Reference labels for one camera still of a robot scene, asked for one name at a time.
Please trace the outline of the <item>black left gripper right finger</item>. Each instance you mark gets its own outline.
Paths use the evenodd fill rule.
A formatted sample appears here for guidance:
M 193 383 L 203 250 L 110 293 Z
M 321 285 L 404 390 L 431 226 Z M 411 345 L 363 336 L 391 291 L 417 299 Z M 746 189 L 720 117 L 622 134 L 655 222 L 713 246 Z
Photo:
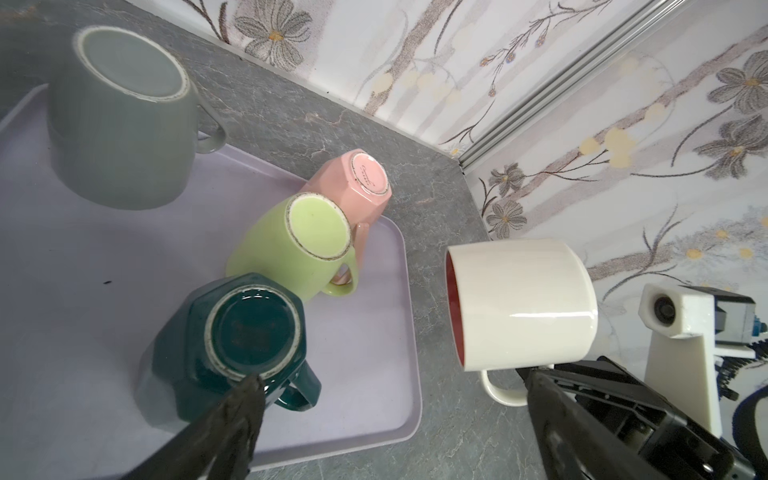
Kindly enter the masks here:
M 630 384 L 617 367 L 530 368 L 527 405 L 549 479 L 663 479 L 569 395 L 606 400 Z

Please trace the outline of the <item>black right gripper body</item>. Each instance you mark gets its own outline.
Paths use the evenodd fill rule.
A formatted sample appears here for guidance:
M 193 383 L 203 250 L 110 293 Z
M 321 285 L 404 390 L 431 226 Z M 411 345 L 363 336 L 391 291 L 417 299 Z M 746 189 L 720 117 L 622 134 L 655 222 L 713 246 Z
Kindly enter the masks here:
M 618 397 L 569 396 L 593 413 L 632 452 L 663 473 L 663 479 L 753 479 L 752 464 L 733 446 L 716 437 L 605 356 L 560 367 L 617 367 L 623 387 Z

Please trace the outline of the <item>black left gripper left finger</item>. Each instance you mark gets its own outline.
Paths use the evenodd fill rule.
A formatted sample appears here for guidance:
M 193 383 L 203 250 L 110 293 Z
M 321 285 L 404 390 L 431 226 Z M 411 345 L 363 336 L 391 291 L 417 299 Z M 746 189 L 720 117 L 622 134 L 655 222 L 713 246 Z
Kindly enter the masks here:
M 266 409 L 264 382 L 244 378 L 125 479 L 244 479 Z

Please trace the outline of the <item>cream mug red inside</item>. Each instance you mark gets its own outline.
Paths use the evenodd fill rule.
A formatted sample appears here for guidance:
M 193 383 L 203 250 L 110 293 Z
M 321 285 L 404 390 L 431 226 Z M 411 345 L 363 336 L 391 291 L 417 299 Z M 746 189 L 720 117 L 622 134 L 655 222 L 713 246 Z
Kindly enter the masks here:
M 448 247 L 449 318 L 459 364 L 487 395 L 524 407 L 527 392 L 494 385 L 495 370 L 583 360 L 598 330 L 598 306 L 581 259 L 561 240 L 500 240 Z

